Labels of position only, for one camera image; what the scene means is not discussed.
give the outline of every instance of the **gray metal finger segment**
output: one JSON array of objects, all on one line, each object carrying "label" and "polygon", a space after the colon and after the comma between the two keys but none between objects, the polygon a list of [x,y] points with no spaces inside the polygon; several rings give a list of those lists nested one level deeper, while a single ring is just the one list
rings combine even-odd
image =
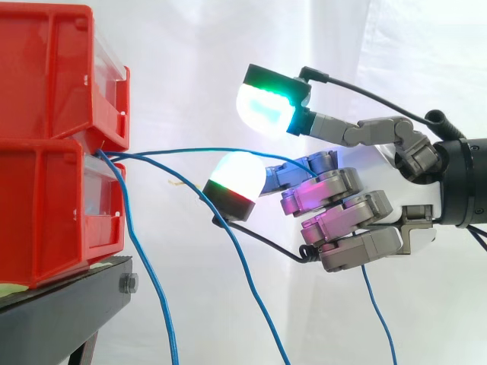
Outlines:
[{"label": "gray metal finger segment", "polygon": [[386,217],[392,210],[384,191],[369,192],[304,221],[301,234],[307,245],[319,247]]},{"label": "gray metal finger segment", "polygon": [[[310,156],[305,156],[295,160],[300,165],[320,175],[326,171],[337,168],[335,151],[321,151]],[[311,178],[311,175],[292,163],[266,168],[266,184],[260,195],[268,195],[273,192],[280,192],[293,186],[301,184]]]},{"label": "gray metal finger segment", "polygon": [[354,268],[393,255],[401,248],[401,240],[393,227],[371,230],[343,238],[320,247],[320,259],[328,272]]},{"label": "gray metal finger segment", "polygon": [[412,122],[402,116],[366,119],[355,125],[317,113],[309,135],[345,147],[394,143],[413,177],[429,171],[440,160],[428,137],[415,131]]},{"label": "gray metal finger segment", "polygon": [[361,190],[362,184],[356,169],[333,170],[283,192],[281,205],[286,215],[298,217],[355,195]]}]

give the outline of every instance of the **wire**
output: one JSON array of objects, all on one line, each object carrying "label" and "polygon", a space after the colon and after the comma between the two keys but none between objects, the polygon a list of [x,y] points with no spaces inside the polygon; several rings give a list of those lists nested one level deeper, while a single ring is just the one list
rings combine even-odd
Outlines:
[{"label": "wire", "polygon": [[169,304],[167,302],[166,295],[164,294],[164,291],[162,289],[161,283],[159,282],[158,276],[156,275],[154,269],[152,268],[152,265],[149,262],[149,259],[145,254],[142,245],[138,241],[137,235],[135,234],[134,224],[132,221],[132,212],[130,210],[129,192],[127,190],[127,185],[125,184],[125,181],[123,180],[120,171],[116,168],[113,162],[110,161],[110,159],[105,155],[105,153],[102,152],[102,150],[98,149],[97,155],[100,156],[103,159],[103,161],[107,163],[108,167],[113,171],[116,178],[119,180],[120,188],[122,189],[122,194],[123,194],[123,204],[125,207],[127,229],[129,231],[129,236],[135,246],[135,249],[137,250],[138,255],[140,256],[140,259],[142,260],[142,263],[145,266],[145,270],[147,270],[147,273],[149,274],[149,278],[151,279],[152,284],[154,285],[155,291],[158,294],[159,300],[161,302],[162,313],[164,314],[164,320],[166,322],[167,337],[169,338],[170,357],[172,360],[172,364],[178,365],[180,362],[177,353],[176,333],[174,332],[173,321],[170,317]]},{"label": "wire", "polygon": [[[294,160],[291,160],[291,159],[289,159],[287,157],[278,156],[278,155],[274,155],[274,154],[265,154],[265,153],[262,153],[262,152],[251,151],[251,150],[244,150],[244,149],[241,149],[241,148],[180,148],[180,149],[175,149],[175,150],[147,151],[147,152],[140,152],[138,154],[124,154],[124,153],[120,153],[120,152],[107,152],[107,154],[112,155],[112,156],[117,156],[117,158],[113,159],[112,162],[120,161],[120,160],[123,160],[123,159],[126,159],[126,158],[132,158],[132,159],[136,159],[136,160],[143,160],[143,161],[148,162],[148,163],[150,163],[150,164],[152,164],[152,165],[154,165],[156,167],[161,168],[162,170],[170,173],[171,175],[177,177],[178,179],[180,179],[181,181],[183,181],[185,184],[187,184],[210,207],[210,209],[215,214],[215,217],[217,218],[219,224],[227,231],[228,235],[232,239],[232,242],[235,245],[235,249],[237,250],[237,253],[238,253],[239,257],[240,257],[240,260],[242,261],[242,266],[243,266],[243,269],[245,271],[245,275],[247,277],[247,281],[249,282],[250,290],[252,291],[252,294],[253,294],[254,298],[256,299],[257,303],[259,304],[260,309],[262,310],[264,316],[266,317],[266,321],[267,321],[269,327],[271,328],[271,332],[272,332],[272,335],[274,336],[275,343],[278,346],[279,352],[281,353],[284,362],[286,364],[289,364],[289,360],[288,360],[287,354],[285,353],[285,350],[282,347],[282,343],[281,343],[281,340],[279,338],[279,335],[278,335],[277,331],[275,330],[275,326],[272,323],[272,320],[270,318],[270,315],[267,313],[267,309],[265,308],[262,300],[259,297],[259,294],[256,291],[255,285],[253,284],[253,280],[252,280],[252,277],[250,275],[250,270],[248,268],[248,264],[245,261],[244,253],[242,252],[241,247],[240,247],[240,244],[238,243],[237,238],[235,237],[235,235],[233,235],[233,233],[231,232],[230,227],[228,226],[228,224],[225,222],[225,220],[223,219],[223,217],[219,214],[219,212],[215,208],[215,206],[208,200],[208,198],[206,198],[206,196],[202,192],[200,192],[198,190],[198,188],[196,188],[190,181],[188,181],[187,179],[185,179],[183,176],[181,176],[176,171],[171,170],[169,167],[166,167],[165,165],[162,165],[161,163],[158,163],[155,160],[152,160],[150,158],[144,157],[144,156],[157,155],[157,154],[175,154],[175,153],[183,153],[183,152],[206,152],[206,151],[241,151],[241,152],[249,152],[251,154],[255,154],[256,156],[268,157],[268,158],[275,158],[277,160],[287,161],[287,162],[292,163],[292,164],[300,167],[301,169],[307,171],[312,177],[316,177],[317,176],[313,171],[309,170],[308,168],[306,168],[305,166],[301,165],[300,163],[298,163],[298,162],[296,162]],[[252,232],[252,231],[250,231],[248,229],[245,229],[245,231],[244,230],[240,230],[240,231],[243,232],[243,233],[246,233],[246,234],[250,234],[250,232]],[[254,235],[251,235],[251,234],[250,235],[253,238],[256,238],[257,240],[260,240],[261,242],[264,242],[266,244],[273,243],[272,241],[266,239],[265,237],[262,237],[262,236],[258,235],[257,233],[254,233],[254,232],[252,232],[252,233],[255,236]],[[281,253],[284,253],[284,252],[282,252],[280,250],[280,249],[283,249],[282,247],[280,247],[279,245],[277,245],[275,243],[273,243],[273,245],[270,245],[269,244],[269,246],[277,249]],[[393,354],[394,365],[397,365],[397,362],[396,362],[396,352],[394,350],[394,344],[392,342],[392,337],[390,336],[389,329],[387,328],[387,324],[385,323],[384,318],[380,314],[380,310],[379,310],[377,304],[375,303],[374,294],[372,292],[372,288],[371,288],[370,282],[369,282],[369,280],[367,278],[367,273],[365,272],[365,267],[364,266],[362,266],[362,272],[364,273],[365,283],[367,284],[368,292],[369,292],[369,294],[371,296],[372,305],[374,306],[375,312],[376,312],[377,316],[379,317],[379,320],[382,323],[382,325],[384,327],[384,330],[386,331],[387,337],[389,338],[389,345],[390,345],[390,350],[391,350],[391,352]]]},{"label": "wire", "polygon": [[155,160],[152,160],[151,158],[140,156],[140,155],[134,155],[134,154],[124,154],[120,152],[107,152],[107,154],[111,154],[113,156],[118,156],[118,157],[124,157],[124,158],[132,158],[135,160],[141,160],[147,163],[150,163],[151,165],[154,165],[156,167],[159,167],[160,169],[166,171],[167,173],[175,176],[179,180],[181,180],[183,183],[188,185],[188,187],[191,188],[211,209],[213,214],[216,216],[218,219],[219,223],[222,225],[222,227],[225,229],[225,231],[228,233],[228,236],[230,236],[231,241],[233,242],[235,249],[237,250],[238,257],[240,258],[240,262],[242,263],[243,266],[243,271],[245,272],[245,277],[247,278],[247,283],[249,284],[250,291],[252,292],[253,297],[255,298],[257,304],[259,305],[260,310],[262,311],[264,317],[266,318],[267,324],[272,332],[272,336],[274,337],[275,343],[279,349],[279,352],[281,353],[282,359],[285,362],[286,365],[290,365],[291,362],[288,359],[288,355],[285,352],[284,346],[281,343],[281,339],[279,338],[279,334],[277,333],[277,330],[275,329],[274,323],[272,322],[271,316],[269,315],[269,312],[267,311],[266,306],[264,305],[262,299],[260,298],[259,293],[257,293],[257,289],[255,284],[253,283],[252,275],[250,273],[249,265],[247,264],[247,260],[245,259],[244,252],[242,251],[242,248],[240,247],[240,244],[238,243],[238,240],[234,233],[231,231],[230,227],[228,226],[227,222],[223,217],[220,215],[218,212],[217,208],[213,205],[213,203],[206,197],[205,194],[203,194],[199,189],[188,179],[186,179],[184,176],[179,174],[178,172],[172,170],[169,167],[166,167],[162,163],[158,163]]},{"label": "wire", "polygon": [[[221,227],[219,222],[215,221],[213,219],[213,224]],[[315,247],[312,246],[307,246],[307,245],[301,245],[299,247],[299,254],[301,257],[296,256],[294,253],[289,252],[287,249],[281,247],[277,243],[274,243],[273,241],[265,238],[264,236],[260,236],[258,233],[253,232],[252,230],[249,230],[248,228],[242,227],[239,224],[236,224],[234,222],[227,221],[227,224],[230,228],[234,228],[236,230],[239,230],[242,233],[245,233],[248,236],[251,236],[252,238],[259,240],[262,243],[265,243],[267,246],[272,247],[273,249],[279,251],[283,255],[286,255],[292,260],[295,260],[296,262],[300,264],[306,264],[308,262],[316,262],[320,260],[320,256],[318,254],[318,250]]]},{"label": "wire", "polygon": [[[258,151],[252,151],[252,150],[246,150],[243,148],[227,148],[227,147],[215,147],[215,148],[210,148],[210,147],[203,147],[203,148],[177,148],[175,150],[161,150],[161,151],[146,151],[146,152],[139,152],[137,154],[134,154],[136,156],[153,156],[156,154],[180,154],[184,152],[248,152],[249,154],[255,154],[256,156],[261,156],[261,157],[268,157],[268,158],[274,158],[276,160],[283,160],[286,162],[289,162],[307,173],[309,173],[312,177],[317,177],[317,174],[315,174],[313,171],[308,169],[307,167],[301,165],[299,162],[296,162],[290,158],[284,157],[284,156],[279,156],[277,154],[265,154],[263,152],[258,152]],[[112,152],[106,152],[108,155],[113,155],[116,156]],[[121,160],[125,160],[128,157],[118,157],[112,159],[112,162],[118,162]]]},{"label": "wire", "polygon": [[353,84],[349,84],[348,82],[345,82],[345,81],[342,81],[342,80],[338,80],[336,78],[329,78],[328,79],[328,82],[331,83],[331,84],[338,85],[340,87],[344,87],[345,89],[352,90],[352,91],[354,91],[356,93],[362,94],[365,97],[369,97],[372,100],[375,100],[378,103],[381,103],[381,104],[383,104],[385,106],[388,106],[392,110],[395,110],[398,113],[401,113],[404,116],[407,116],[407,117],[415,120],[416,122],[420,122],[421,124],[424,124],[424,125],[435,125],[435,123],[433,123],[433,122],[431,122],[431,121],[429,121],[429,120],[427,120],[425,118],[422,118],[421,116],[417,116],[416,114],[413,114],[411,112],[408,112],[406,109],[403,109],[400,106],[397,106],[396,104],[391,103],[389,100],[386,100],[383,97],[379,97],[378,95],[371,93],[370,91],[367,91],[365,89],[362,89],[361,87],[355,86]]},{"label": "wire", "polygon": [[471,226],[470,224],[468,226],[466,226],[466,228],[470,232],[475,232],[475,233],[479,234],[480,236],[487,237],[487,232],[485,232],[484,230],[481,230],[480,228]]},{"label": "wire", "polygon": [[480,246],[487,251],[487,243],[482,239],[482,237],[475,231],[469,230],[470,234],[477,240],[477,242],[480,244]]},{"label": "wire", "polygon": [[397,365],[396,359],[396,350],[394,349],[394,342],[393,337],[390,335],[389,328],[387,327],[386,321],[384,320],[382,314],[380,313],[379,307],[377,303],[375,303],[374,293],[372,292],[371,282],[368,280],[367,272],[365,271],[365,265],[362,265],[362,274],[364,275],[365,283],[367,285],[368,295],[371,297],[372,305],[374,306],[375,313],[380,319],[380,323],[384,327],[384,331],[386,332],[387,339],[389,340],[390,352],[393,355],[393,364]]}]

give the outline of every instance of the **black cable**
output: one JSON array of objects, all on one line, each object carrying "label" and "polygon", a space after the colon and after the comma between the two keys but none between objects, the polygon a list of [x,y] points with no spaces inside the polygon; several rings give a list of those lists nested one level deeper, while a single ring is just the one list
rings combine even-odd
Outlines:
[{"label": "black cable", "polygon": [[481,236],[479,236],[477,233],[475,233],[474,231],[472,230],[469,230],[470,234],[473,236],[473,238],[475,238],[477,240],[477,242],[480,244],[480,246],[482,246],[482,248],[487,251],[487,243],[485,243],[485,241],[482,239]]},{"label": "black cable", "polygon": [[344,82],[344,81],[338,80],[336,78],[328,78],[328,82],[331,84],[335,84],[335,85],[344,87],[345,89],[352,90],[356,93],[362,94],[365,97],[369,97],[372,100],[375,100],[378,103],[381,103],[385,106],[388,106],[392,110],[395,110],[398,113],[401,113],[404,116],[407,116],[408,118],[410,118],[412,120],[415,120],[416,122],[420,122],[421,124],[428,125],[428,126],[435,125],[434,122],[427,120],[425,118],[422,118],[421,116],[417,116],[416,114],[413,114],[411,112],[408,112],[406,109],[403,109],[400,106],[397,106],[396,104],[391,103],[389,100],[386,100],[383,97],[379,97],[378,95],[371,93],[370,91],[362,89],[361,87],[355,86],[353,84],[349,84],[348,82]]},{"label": "black cable", "polygon": [[470,224],[468,226],[466,226],[467,230],[469,230],[470,232],[474,232],[474,233],[477,233],[479,234],[480,236],[484,236],[485,238],[487,238],[487,232],[485,232],[484,230],[481,230],[480,228],[477,228],[477,227],[474,227],[474,226],[471,226]]},{"label": "black cable", "polygon": [[440,110],[431,110],[422,118],[421,116],[417,116],[406,109],[397,106],[394,103],[391,103],[389,100],[384,99],[383,97],[379,97],[378,95],[371,93],[361,87],[355,86],[348,82],[338,80],[336,78],[331,78],[328,74],[316,70],[314,68],[303,67],[301,72],[299,73],[299,77],[308,82],[309,80],[322,82],[324,84],[331,83],[335,84],[340,87],[344,87],[345,89],[349,89],[365,97],[369,97],[372,100],[377,101],[385,106],[388,106],[392,110],[397,111],[398,113],[407,116],[408,118],[415,120],[421,124],[426,125],[435,135],[437,135],[442,141],[454,141],[457,139],[465,138],[465,135],[457,129],[448,119],[447,117],[440,111]]},{"label": "black cable", "polygon": [[[212,223],[216,226],[221,227],[220,222],[218,222],[216,219],[213,218]],[[283,255],[286,255],[290,259],[299,262],[300,264],[305,264],[307,262],[316,262],[320,260],[320,255],[318,254],[318,249],[313,247],[313,246],[307,246],[307,245],[301,245],[299,247],[299,254],[301,257],[296,256],[294,253],[289,252],[287,249],[281,247],[277,243],[274,243],[273,241],[260,236],[258,233],[253,232],[252,230],[249,230],[248,228],[242,227],[239,224],[236,224],[234,222],[227,221],[227,224],[230,228],[234,228],[242,233],[245,233],[248,236],[251,236],[252,238],[259,240],[262,243],[265,243],[267,246],[272,247],[273,249],[279,251]]]}]

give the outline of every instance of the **led light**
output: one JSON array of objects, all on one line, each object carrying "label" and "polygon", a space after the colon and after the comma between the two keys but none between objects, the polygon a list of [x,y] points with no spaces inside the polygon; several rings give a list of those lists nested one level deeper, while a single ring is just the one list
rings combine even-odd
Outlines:
[{"label": "led light", "polygon": [[295,108],[283,95],[242,84],[237,95],[237,111],[252,129],[277,137],[288,129]]},{"label": "led light", "polygon": [[220,160],[210,180],[255,202],[266,183],[266,167],[253,154],[231,152]]}]

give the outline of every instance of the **black connector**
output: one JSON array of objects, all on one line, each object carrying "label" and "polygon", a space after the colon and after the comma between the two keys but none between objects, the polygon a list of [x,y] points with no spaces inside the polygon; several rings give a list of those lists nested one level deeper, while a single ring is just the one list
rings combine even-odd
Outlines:
[{"label": "black connector", "polygon": [[329,80],[329,75],[315,68],[304,66],[299,72],[299,78],[302,78],[306,82],[313,80],[326,84]]},{"label": "black connector", "polygon": [[441,138],[442,141],[455,141],[456,139],[465,138],[465,135],[451,124],[440,110],[435,109],[427,112],[425,119],[432,122],[432,124],[428,124],[428,128]]}]

